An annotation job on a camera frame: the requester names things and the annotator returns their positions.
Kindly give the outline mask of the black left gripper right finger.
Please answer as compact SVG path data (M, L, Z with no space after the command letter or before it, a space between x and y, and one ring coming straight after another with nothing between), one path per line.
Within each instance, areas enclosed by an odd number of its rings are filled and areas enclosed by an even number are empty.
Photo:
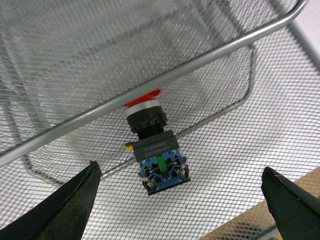
M261 190L277 229L284 240L320 238L320 199L288 178L266 167Z

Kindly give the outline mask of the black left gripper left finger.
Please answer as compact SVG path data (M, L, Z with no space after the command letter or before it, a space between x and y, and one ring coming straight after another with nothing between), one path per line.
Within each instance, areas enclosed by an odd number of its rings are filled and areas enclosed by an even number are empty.
M102 172L90 164L27 213L1 229L2 240L80 240L93 209Z

